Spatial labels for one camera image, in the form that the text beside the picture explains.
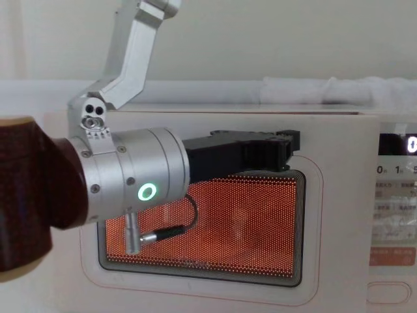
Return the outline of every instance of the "white cloth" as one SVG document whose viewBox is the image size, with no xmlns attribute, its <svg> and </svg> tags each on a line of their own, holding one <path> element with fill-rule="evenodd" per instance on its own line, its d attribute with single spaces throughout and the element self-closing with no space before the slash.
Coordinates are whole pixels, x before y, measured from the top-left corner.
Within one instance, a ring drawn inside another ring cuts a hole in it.
<svg viewBox="0 0 417 313">
<path fill-rule="evenodd" d="M 261 104 L 356 104 L 417 109 L 417 80 L 369 77 L 361 80 L 265 78 Z"/>
</svg>

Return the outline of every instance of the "orange mesh screen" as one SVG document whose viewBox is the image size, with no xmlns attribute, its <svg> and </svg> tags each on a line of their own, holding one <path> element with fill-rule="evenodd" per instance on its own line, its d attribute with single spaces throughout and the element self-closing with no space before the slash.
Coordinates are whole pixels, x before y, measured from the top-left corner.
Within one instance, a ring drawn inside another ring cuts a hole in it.
<svg viewBox="0 0 417 313">
<path fill-rule="evenodd" d="M 106 222 L 108 261 L 291 278 L 295 270 L 297 180 L 232 176 L 190 186 L 199 223 L 187 234 L 125 253 L 124 218 Z M 178 201 L 140 214 L 141 232 L 189 224 Z"/>
</svg>

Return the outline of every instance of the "black cable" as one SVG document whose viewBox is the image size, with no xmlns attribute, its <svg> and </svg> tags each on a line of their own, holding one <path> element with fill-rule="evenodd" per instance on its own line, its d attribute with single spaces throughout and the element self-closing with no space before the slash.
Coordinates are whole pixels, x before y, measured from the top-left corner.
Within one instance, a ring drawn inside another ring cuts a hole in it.
<svg viewBox="0 0 417 313">
<path fill-rule="evenodd" d="M 194 210 L 194 218 L 192 222 L 190 223 L 190 225 L 186 226 L 186 231 L 189 231 L 195 228 L 195 226 L 197 225 L 199 213 L 198 213 L 198 205 L 195 202 L 195 200 L 189 194 L 186 194 L 185 198 L 191 203 L 191 205 L 193 206 L 193 210 Z"/>
<path fill-rule="evenodd" d="M 178 226 L 172 226 L 168 228 L 162 228 L 160 230 L 154 230 L 153 234 L 156 235 L 156 241 L 161 241 L 161 240 L 173 238 L 179 235 L 184 235 L 187 231 L 195 228 L 198 222 L 198 218 L 199 218 L 198 205 L 189 194 L 185 195 L 185 198 L 191 203 L 191 205 L 193 206 L 193 210 L 194 210 L 194 217 L 191 223 L 188 226 L 178 225 Z"/>
</svg>

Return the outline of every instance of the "control panel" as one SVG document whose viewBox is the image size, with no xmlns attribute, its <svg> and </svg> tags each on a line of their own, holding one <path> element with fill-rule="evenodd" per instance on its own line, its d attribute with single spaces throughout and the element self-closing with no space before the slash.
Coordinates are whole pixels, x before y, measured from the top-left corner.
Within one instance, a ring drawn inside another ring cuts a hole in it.
<svg viewBox="0 0 417 313">
<path fill-rule="evenodd" d="M 376 168 L 369 312 L 407 308 L 417 288 L 417 131 L 414 124 L 390 128 L 380 136 Z"/>
</svg>

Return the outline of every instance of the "screw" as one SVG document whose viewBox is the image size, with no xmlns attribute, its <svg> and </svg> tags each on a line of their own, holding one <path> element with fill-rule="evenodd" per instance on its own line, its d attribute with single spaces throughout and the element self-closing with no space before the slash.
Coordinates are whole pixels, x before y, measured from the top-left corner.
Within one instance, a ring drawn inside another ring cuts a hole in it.
<svg viewBox="0 0 417 313">
<path fill-rule="evenodd" d="M 90 190 L 91 190 L 91 192 L 92 192 L 93 194 L 97 194 L 97 193 L 99 193 L 99 192 L 100 192 L 100 186 L 98 186 L 98 185 L 93 185 L 93 186 L 91 186 Z"/>
<path fill-rule="evenodd" d="M 92 113 L 92 112 L 94 112 L 94 106 L 92 106 L 91 104 L 87 105 L 87 106 L 85 107 L 85 111 L 86 111 L 87 113 Z"/>
<path fill-rule="evenodd" d="M 104 109 L 101 107 L 101 106 L 99 106 L 97 109 L 96 109 L 96 114 L 97 115 L 102 115 L 104 113 Z"/>
<path fill-rule="evenodd" d="M 126 181 L 126 184 L 128 184 L 128 186 L 132 186 L 136 183 L 136 180 L 133 177 L 129 177 L 128 180 Z"/>
<path fill-rule="evenodd" d="M 120 147 L 117 147 L 117 150 L 120 153 L 126 153 L 126 151 L 127 151 L 126 147 L 123 147 L 122 145 Z"/>
<path fill-rule="evenodd" d="M 83 158 L 91 158 L 91 155 L 93 155 L 90 151 L 83 151 L 83 152 L 81 152 L 81 156 L 83 157 Z"/>
</svg>

